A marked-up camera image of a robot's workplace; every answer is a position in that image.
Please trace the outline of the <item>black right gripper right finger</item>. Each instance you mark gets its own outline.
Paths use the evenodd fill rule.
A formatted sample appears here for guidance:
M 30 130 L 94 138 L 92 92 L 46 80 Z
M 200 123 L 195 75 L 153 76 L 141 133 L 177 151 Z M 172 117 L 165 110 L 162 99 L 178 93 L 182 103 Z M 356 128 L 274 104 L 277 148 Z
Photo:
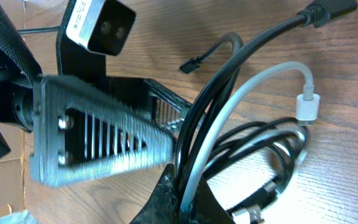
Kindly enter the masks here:
M 194 197 L 194 223 L 235 224 L 216 200 L 204 177 L 200 179 Z

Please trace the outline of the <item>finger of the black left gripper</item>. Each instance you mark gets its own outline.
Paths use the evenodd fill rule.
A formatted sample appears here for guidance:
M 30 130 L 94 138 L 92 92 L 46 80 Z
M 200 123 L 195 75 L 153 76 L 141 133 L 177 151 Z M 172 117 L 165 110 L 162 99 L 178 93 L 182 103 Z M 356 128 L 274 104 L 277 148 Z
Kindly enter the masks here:
M 145 79 L 151 97 L 151 122 L 168 131 L 179 131 L 192 104 L 153 79 Z

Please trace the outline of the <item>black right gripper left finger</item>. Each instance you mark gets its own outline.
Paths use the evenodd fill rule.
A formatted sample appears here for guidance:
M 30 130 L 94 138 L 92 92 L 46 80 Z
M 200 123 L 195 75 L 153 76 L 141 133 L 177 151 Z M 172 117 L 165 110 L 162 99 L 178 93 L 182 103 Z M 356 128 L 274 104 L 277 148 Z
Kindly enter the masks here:
M 130 221 L 130 224 L 172 224 L 177 222 L 178 198 L 174 178 L 174 165 L 166 165 L 150 198 L 139 213 Z

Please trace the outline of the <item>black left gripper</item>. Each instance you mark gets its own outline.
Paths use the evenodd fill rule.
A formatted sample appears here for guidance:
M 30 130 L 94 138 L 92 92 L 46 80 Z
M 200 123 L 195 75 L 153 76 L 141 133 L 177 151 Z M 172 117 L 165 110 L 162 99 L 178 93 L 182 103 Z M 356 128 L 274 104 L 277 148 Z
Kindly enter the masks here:
M 128 79 L 106 75 L 108 55 L 67 37 L 76 1 L 68 2 L 57 33 L 58 74 L 40 72 L 24 44 L 16 62 L 30 85 L 14 85 L 14 125 L 34 131 L 30 177 L 50 187 L 146 169 L 174 155 L 172 134 L 123 100 L 131 89 Z

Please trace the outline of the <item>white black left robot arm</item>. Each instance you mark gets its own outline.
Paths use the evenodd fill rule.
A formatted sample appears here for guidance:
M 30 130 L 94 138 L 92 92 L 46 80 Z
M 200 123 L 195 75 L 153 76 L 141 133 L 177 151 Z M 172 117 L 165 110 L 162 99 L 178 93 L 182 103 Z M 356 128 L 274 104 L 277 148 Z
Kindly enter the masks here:
M 170 162 L 191 103 L 149 78 L 110 77 L 135 12 L 70 1 L 58 27 L 58 73 L 46 75 L 0 5 L 0 123 L 34 135 L 30 175 L 61 187 Z M 0 158 L 10 152 L 0 132 Z

